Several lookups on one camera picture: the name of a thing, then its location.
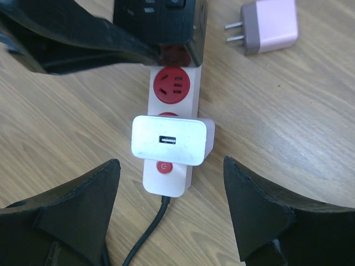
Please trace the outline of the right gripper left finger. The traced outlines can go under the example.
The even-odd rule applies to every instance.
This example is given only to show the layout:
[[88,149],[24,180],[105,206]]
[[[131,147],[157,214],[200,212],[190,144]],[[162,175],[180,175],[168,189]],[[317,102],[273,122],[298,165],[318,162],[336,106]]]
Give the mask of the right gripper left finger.
[[111,159],[1,208],[1,265],[110,265],[105,237],[119,178]]

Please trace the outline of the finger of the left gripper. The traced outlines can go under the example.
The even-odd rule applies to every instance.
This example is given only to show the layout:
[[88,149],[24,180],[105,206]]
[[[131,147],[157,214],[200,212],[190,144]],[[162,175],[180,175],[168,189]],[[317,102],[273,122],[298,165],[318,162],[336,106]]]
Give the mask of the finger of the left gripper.
[[160,60],[156,48],[76,1],[1,1],[1,42],[25,68],[42,74]]

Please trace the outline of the black cube socket adapter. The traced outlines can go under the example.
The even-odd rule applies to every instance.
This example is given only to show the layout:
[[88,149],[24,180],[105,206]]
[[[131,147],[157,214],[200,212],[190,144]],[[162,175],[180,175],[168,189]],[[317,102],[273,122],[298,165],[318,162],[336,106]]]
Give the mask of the black cube socket adapter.
[[208,1],[115,1],[113,23],[157,49],[159,65],[199,67],[207,11]]

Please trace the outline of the white USB charger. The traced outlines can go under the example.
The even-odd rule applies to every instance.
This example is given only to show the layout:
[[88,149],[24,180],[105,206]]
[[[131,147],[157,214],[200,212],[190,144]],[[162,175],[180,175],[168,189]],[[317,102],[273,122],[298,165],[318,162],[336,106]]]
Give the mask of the white USB charger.
[[131,132],[132,154],[141,159],[201,165],[214,146],[215,123],[179,116],[137,116]]

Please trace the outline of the white red power strip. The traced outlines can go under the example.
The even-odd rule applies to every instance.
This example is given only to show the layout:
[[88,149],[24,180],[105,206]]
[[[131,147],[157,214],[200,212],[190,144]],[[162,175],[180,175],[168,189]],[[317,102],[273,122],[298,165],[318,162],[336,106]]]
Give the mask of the white red power strip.
[[[165,129],[154,134],[158,147],[177,152],[176,145],[187,123],[197,118],[201,68],[183,45],[161,46],[161,66],[150,72],[148,115],[159,116]],[[143,186],[153,194],[178,198],[191,186],[192,167],[160,159],[145,160]]]

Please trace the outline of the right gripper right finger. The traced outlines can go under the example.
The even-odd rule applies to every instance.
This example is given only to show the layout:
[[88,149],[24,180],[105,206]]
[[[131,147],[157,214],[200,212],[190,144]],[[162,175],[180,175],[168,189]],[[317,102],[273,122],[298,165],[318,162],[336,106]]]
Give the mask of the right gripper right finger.
[[224,185],[246,265],[353,265],[354,209],[311,199],[224,158]]

